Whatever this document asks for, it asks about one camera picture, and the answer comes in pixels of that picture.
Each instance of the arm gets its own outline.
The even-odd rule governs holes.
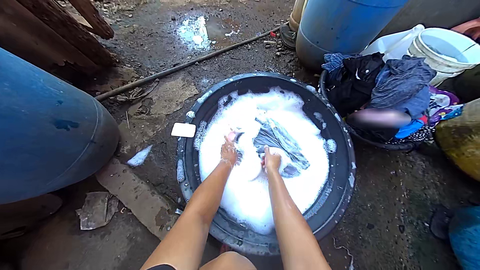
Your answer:
[[[227,178],[237,162],[237,150],[225,139],[222,160],[195,190],[183,214],[141,270],[159,264],[171,265],[176,270],[198,269],[208,229],[220,205]]]
[[[329,270],[310,226],[288,194],[278,172],[280,161],[280,155],[271,154],[265,147],[264,163],[283,267],[285,270]]]

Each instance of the red fabric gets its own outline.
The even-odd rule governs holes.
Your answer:
[[[426,124],[426,123],[427,123],[427,121],[428,121],[428,119],[427,119],[427,116],[426,116],[426,115],[424,115],[424,116],[420,117],[420,118],[419,118],[419,120],[420,120],[420,121],[422,121],[424,124]]]

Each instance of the leg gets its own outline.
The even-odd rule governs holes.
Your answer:
[[[246,257],[235,251],[220,254],[215,259],[200,267],[200,270],[257,270]]]

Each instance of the yellow container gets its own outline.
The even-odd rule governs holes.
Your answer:
[[[440,122],[435,138],[461,170],[480,181],[480,98],[465,104],[462,115]]]

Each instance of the hand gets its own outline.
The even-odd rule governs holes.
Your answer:
[[[222,161],[229,163],[231,168],[237,163],[237,149],[227,136],[225,136],[225,143],[222,145],[220,155]]]
[[[265,156],[262,159],[262,166],[265,167],[266,171],[278,171],[282,157],[279,154],[271,154],[268,146],[265,146],[264,151]]]

